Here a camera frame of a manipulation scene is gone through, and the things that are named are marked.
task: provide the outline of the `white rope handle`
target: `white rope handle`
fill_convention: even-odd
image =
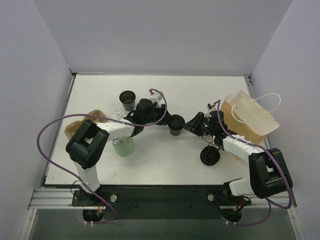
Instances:
[[[242,123],[242,124],[245,124],[244,121],[241,121],[239,119],[237,119],[234,115],[234,111],[237,110],[237,105],[233,105],[232,108],[231,108],[231,114],[232,114],[232,117],[234,118],[234,120],[238,121],[239,123]]]
[[[268,111],[267,113],[269,114],[269,113],[273,112],[274,110],[276,110],[276,109],[280,106],[280,104],[281,104],[281,97],[280,97],[280,95],[279,95],[278,93],[275,93],[275,92],[268,93],[268,94],[266,94],[266,95],[263,95],[263,96],[261,96],[261,97],[256,98],[255,100],[253,100],[253,102],[256,102],[257,100],[262,99],[262,98],[264,98],[265,96],[268,96],[268,95],[276,95],[276,96],[278,96],[278,98],[279,98],[279,103],[278,103],[278,105],[277,105],[274,109],[272,109],[271,111]]]

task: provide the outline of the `white wall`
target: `white wall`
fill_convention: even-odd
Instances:
[[[292,0],[34,0],[74,73],[252,73]]]
[[[277,92],[280,127],[270,135],[293,179],[306,239],[319,239],[320,1],[294,0],[253,71],[256,97]],[[261,102],[271,109],[271,99]]]
[[[46,166],[38,131],[61,116],[71,72],[32,0],[0,2],[0,239],[17,239]],[[50,153],[57,128],[42,138]]]

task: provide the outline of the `metal frame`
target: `metal frame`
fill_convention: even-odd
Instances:
[[[69,88],[69,92],[67,95],[67,99],[66,99],[66,103],[65,103],[65,107],[64,107],[64,113],[66,112],[67,106],[68,106],[68,102],[69,102],[69,98],[73,89],[73,85],[76,79],[76,75],[73,76],[71,84],[70,84],[70,88]],[[248,91],[249,91],[249,95],[254,98],[254,93],[253,93],[253,89],[251,86],[251,81],[250,81],[250,75],[247,74],[244,76]],[[58,128],[58,133],[61,129],[61,124],[59,125]],[[270,148],[270,143],[268,138],[266,138],[264,140],[264,143],[266,145],[267,148]],[[54,142],[53,147],[57,144],[57,138]],[[45,178],[47,176],[48,173],[48,169],[49,169],[50,165],[48,165],[47,170],[45,172],[45,177],[44,177],[44,181],[43,183],[45,183]],[[277,196],[273,196],[270,197],[271,200],[285,205],[288,203],[288,197],[287,196],[281,196],[281,195],[277,195]],[[73,194],[71,193],[69,188],[53,188],[53,187],[43,187],[43,188],[37,188],[33,191],[32,194],[32,198],[30,200],[29,203],[29,207],[28,207],[28,211],[27,211],[27,216],[26,216],[26,220],[24,222],[24,226],[22,228],[22,231],[20,233],[20,240],[28,240],[32,227],[33,227],[33,223],[35,220],[35,216],[37,213],[37,209],[57,209],[57,210],[63,210],[63,209],[72,209],[72,210],[96,210],[98,209],[97,206],[72,206],[72,201],[73,201]],[[259,199],[257,197],[252,197],[251,198],[251,202],[252,205],[251,206],[247,206],[248,208],[268,208],[269,205],[268,203],[264,200],[264,199]],[[295,238],[297,240],[304,240],[304,236],[302,234],[302,230],[301,230],[301,226],[300,226],[300,221],[297,215],[297,210],[296,210],[296,206],[293,206],[292,208],[287,210],[288,216],[290,218],[290,222],[293,228],[293,232],[295,235]]]

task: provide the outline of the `black lid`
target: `black lid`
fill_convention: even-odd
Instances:
[[[172,130],[182,130],[183,129],[183,125],[185,124],[185,120],[182,116],[180,115],[172,115],[173,120],[170,121],[170,123],[168,123],[168,126],[170,129]]]
[[[205,165],[215,165],[220,159],[219,150],[214,146],[206,146],[200,153],[200,159]]]

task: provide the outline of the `white table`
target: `white table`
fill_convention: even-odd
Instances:
[[[223,99],[242,90],[248,94],[244,77],[224,76],[127,76],[77,75],[66,108],[66,115],[89,113],[100,109],[107,117],[116,118],[115,111],[127,113],[119,94],[132,90],[136,104],[149,98],[149,89],[162,91],[170,114],[179,114],[185,121],[198,112],[207,112],[207,103]],[[68,143],[64,130],[82,117],[63,120],[52,160],[76,173],[74,162],[65,148]],[[98,178],[106,185],[220,185],[230,180],[249,177],[249,166],[236,160],[232,154],[220,151],[220,160],[214,166],[204,165],[200,152],[208,144],[187,131],[172,136],[168,126],[146,127],[134,137],[135,151],[130,156],[117,155],[108,142],[97,163]],[[71,185],[76,179],[51,165],[46,185]]]

